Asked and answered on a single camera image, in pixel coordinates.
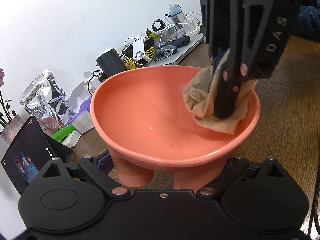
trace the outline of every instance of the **crumpled cloth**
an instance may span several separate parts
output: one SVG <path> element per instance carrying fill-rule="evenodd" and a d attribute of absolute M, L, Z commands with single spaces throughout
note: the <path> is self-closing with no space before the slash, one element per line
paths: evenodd
<path fill-rule="evenodd" d="M 235 111 L 230 117 L 219 119 L 214 116 L 214 102 L 217 96 L 221 66 L 228 59 L 228 55 L 229 50 L 224 54 L 215 71 L 212 65 L 199 71 L 185 87 L 183 99 L 188 111 L 193 113 L 197 124 L 218 132 L 234 134 L 238 122 L 246 116 L 248 101 L 251 100 L 257 80 L 242 83 Z"/>

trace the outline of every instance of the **foil package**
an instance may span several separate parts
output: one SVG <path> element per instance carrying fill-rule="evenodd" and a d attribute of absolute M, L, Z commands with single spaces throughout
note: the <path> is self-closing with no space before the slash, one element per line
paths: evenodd
<path fill-rule="evenodd" d="M 52 135 L 69 124 L 74 112 L 69 107 L 69 98 L 60 88 L 49 69 L 37 76 L 19 97 L 25 110 L 34 115 L 42 130 Z"/>

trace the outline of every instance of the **vase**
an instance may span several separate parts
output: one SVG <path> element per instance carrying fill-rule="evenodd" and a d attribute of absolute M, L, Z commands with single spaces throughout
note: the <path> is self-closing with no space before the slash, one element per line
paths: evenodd
<path fill-rule="evenodd" d="M 17 116 L 15 116 L 12 119 L 12 121 L 6 127 L 3 128 L 1 138 L 8 145 L 10 145 L 17 133 L 19 132 L 19 130 L 21 129 L 23 123 L 24 122 L 22 121 L 20 115 L 17 114 Z"/>

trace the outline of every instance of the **wooden table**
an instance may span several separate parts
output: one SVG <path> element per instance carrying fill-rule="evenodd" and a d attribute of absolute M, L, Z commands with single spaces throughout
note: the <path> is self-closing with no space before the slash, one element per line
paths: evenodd
<path fill-rule="evenodd" d="M 208 45 L 204 43 L 180 63 L 198 67 L 209 64 Z M 255 91 L 261 101 L 261 117 L 236 155 L 251 162 L 263 162 L 267 156 L 277 158 L 311 203 L 320 139 L 320 45 L 292 36 L 273 76 L 260 80 Z M 107 145 L 92 130 L 81 136 L 74 147 L 74 160 L 85 154 L 97 156 L 106 149 Z M 110 176 L 117 180 L 114 171 Z M 172 188 L 172 176 L 157 173 L 142 188 Z M 305 223 L 303 230 L 307 228 L 308 223 Z M 318 239 L 315 228 L 311 236 Z"/>

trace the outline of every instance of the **blue sleeve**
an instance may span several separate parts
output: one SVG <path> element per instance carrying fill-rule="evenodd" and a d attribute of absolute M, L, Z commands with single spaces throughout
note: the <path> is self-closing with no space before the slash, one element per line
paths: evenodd
<path fill-rule="evenodd" d="M 290 31 L 320 43 L 320 0 L 316 0 L 317 8 L 300 6 L 298 17 Z"/>

